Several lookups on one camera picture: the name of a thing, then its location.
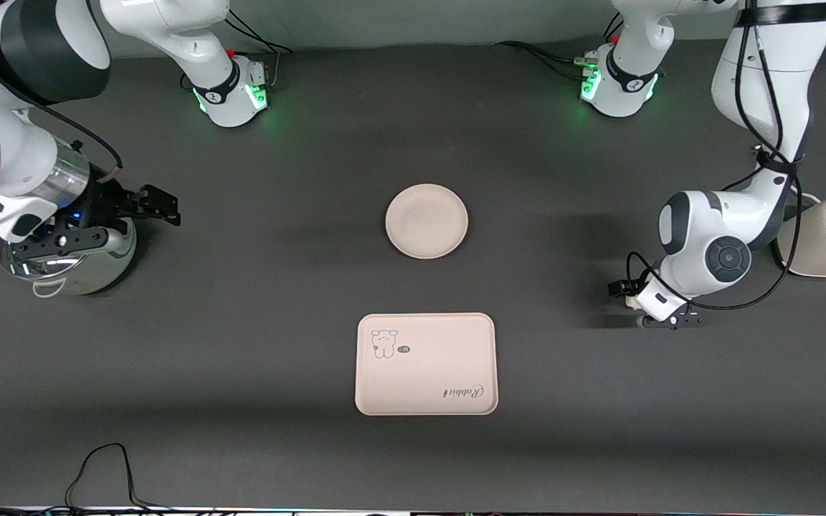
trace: table surface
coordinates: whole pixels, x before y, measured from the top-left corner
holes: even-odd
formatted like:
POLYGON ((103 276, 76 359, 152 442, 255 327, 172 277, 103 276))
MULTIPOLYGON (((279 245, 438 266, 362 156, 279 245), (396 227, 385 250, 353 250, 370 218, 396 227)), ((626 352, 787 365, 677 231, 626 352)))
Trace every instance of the table surface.
MULTIPOLYGON (((36 300, 0 268, 0 504, 59 502, 121 441, 140 496, 178 506, 826 513, 825 280, 674 333, 629 328, 606 296, 628 251, 659 255, 672 193, 751 169, 709 95, 723 44, 678 42, 628 120, 501 47, 286 55, 271 110, 236 130, 169 59, 115 63, 104 95, 60 109, 123 153, 125 186, 179 196, 184 224, 141 224, 134 269, 94 296, 36 300), (383 218, 429 182, 471 226, 421 262, 383 218), (359 320, 445 311, 495 321, 494 414, 359 414, 359 320)), ((802 177, 826 197, 826 56, 810 99, 802 177)), ((776 274, 757 252, 711 300, 776 274)), ((77 503, 124 502, 118 454, 89 475, 77 503)))

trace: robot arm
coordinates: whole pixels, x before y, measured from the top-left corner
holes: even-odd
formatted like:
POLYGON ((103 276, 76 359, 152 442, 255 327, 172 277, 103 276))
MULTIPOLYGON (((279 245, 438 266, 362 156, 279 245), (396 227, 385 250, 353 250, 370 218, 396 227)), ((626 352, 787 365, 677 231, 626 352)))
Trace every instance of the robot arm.
POLYGON ((200 108, 226 128, 267 107, 262 63, 229 56, 207 27, 226 19, 229 0, 101 0, 108 23, 171 56, 193 82, 200 108))
POLYGON ((658 220, 666 253, 655 268, 661 281, 643 278, 648 283, 627 297, 628 306, 665 320, 689 298, 737 283, 751 251, 776 238, 810 124, 807 88, 825 46, 826 0, 757 0, 739 12, 712 97, 722 114, 764 141, 754 178, 741 192, 684 191, 668 200, 658 220))
POLYGON ((108 237, 123 232, 120 219, 129 216, 180 223, 173 196, 106 181, 78 147, 27 117, 30 105, 98 95, 109 65, 87 2, 0 0, 0 238, 31 258, 109 251, 108 237), (161 199, 167 204, 159 206, 161 199), (75 239, 72 231, 98 233, 98 245, 57 244, 75 239))
POLYGON ((609 117, 629 117, 652 97, 656 71, 675 41, 669 16, 713 14, 734 0, 610 0, 623 17, 619 44, 606 42, 586 52, 596 67, 580 97, 609 117))

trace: beige plate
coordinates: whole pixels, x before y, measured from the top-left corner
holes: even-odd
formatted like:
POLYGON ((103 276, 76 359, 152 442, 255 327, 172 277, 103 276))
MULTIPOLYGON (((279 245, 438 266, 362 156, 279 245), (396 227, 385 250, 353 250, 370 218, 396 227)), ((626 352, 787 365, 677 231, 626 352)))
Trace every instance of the beige plate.
POLYGON ((384 218, 387 236, 400 252, 430 260, 449 254, 467 234, 467 209, 444 186, 410 186, 397 194, 384 218))
POLYGON ((359 322, 356 407, 370 416, 495 410, 495 326, 482 313, 373 314, 359 322))

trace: white wall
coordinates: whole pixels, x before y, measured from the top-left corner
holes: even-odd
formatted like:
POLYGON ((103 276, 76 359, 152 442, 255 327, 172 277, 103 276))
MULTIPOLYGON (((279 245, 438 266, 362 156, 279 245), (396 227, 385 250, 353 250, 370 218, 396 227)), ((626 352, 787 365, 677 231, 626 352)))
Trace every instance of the white wall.
MULTIPOLYGON (((263 38, 294 49, 562 42, 600 34, 615 12, 608 0, 232 0, 232 9, 263 38)), ((113 32, 95 10, 114 57, 160 55, 113 32)), ((732 19, 734 9, 675 19, 675 27, 679 39, 725 39, 732 19)), ((260 48, 224 24, 213 30, 227 47, 260 48)))

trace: stainless steel pot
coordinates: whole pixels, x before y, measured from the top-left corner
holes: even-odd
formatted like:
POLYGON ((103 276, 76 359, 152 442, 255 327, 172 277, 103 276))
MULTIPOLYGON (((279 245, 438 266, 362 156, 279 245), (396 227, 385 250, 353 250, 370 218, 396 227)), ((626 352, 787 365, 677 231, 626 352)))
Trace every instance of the stainless steel pot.
POLYGON ((123 274, 136 250, 136 226, 124 219, 128 232, 111 252, 81 256, 50 257, 46 260, 19 260, 8 242, 0 239, 0 264, 13 277, 32 282, 34 295, 82 296, 107 287, 123 274))

